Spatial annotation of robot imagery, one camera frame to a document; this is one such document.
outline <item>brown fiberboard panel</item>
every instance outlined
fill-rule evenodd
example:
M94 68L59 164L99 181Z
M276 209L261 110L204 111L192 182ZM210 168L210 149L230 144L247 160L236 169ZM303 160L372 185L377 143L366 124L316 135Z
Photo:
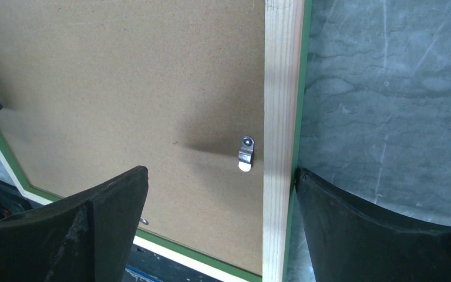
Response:
M0 1L0 130L31 184L147 166L148 230L261 273L264 5Z

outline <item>metal bracket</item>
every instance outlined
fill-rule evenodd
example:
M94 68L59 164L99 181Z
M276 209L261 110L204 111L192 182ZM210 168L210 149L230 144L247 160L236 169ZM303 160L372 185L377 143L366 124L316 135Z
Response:
M255 140L250 136L241 139L241 149L238 154L239 168L244 172L249 172L253 164L253 148Z

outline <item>green frame edge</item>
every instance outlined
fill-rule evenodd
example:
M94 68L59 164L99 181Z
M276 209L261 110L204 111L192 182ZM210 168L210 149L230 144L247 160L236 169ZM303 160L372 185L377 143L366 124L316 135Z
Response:
M304 20L302 26L302 41L300 47L300 67L298 77L298 96L297 96L297 114L295 120L295 139L293 143L293 163L291 166L291 191L290 203L288 208L288 221L286 227L286 242L284 248L284 268L282 271L282 280L287 280L288 274L288 260L290 257L290 243L291 243L291 227L293 224L293 209L295 206L296 190L295 190L295 172L298 167L298 154L300 150L300 135L302 128L302 114L305 96L305 81L307 77L307 56L308 56L308 42L310 38L310 23L312 20L312 0L305 0L304 5Z
M30 185L28 179L26 178L23 170L21 169L20 165L16 161L15 156L11 152L11 149L9 148L9 146L8 146L7 142L5 141L1 132L0 132L0 150L1 150L2 154L4 155L4 158L6 159L6 161L9 163L11 170L16 175L16 178L18 179L20 184L23 186L23 189L25 189L27 192L35 194L39 197L43 197L44 199L50 200L52 202L55 202L55 201L61 199L61 197L59 197L58 195L49 193L43 189L40 189L38 187L34 187L34 186ZM255 273L252 273L247 270L241 269L239 267L233 266L232 264L228 264L217 258L208 256L197 250L193 250L189 247L186 247L182 244L176 243L176 242L174 242L170 239L164 238L162 236L156 235L147 230L137 229L136 236L143 238L145 240L148 240L154 244L158 244L169 250L175 251L176 253L182 254L193 260L204 263L208 266L219 269L225 273L228 273L228 274L234 275L236 277L239 277L241 279L244 279L246 281L250 281L250 282L262 281L262 277Z

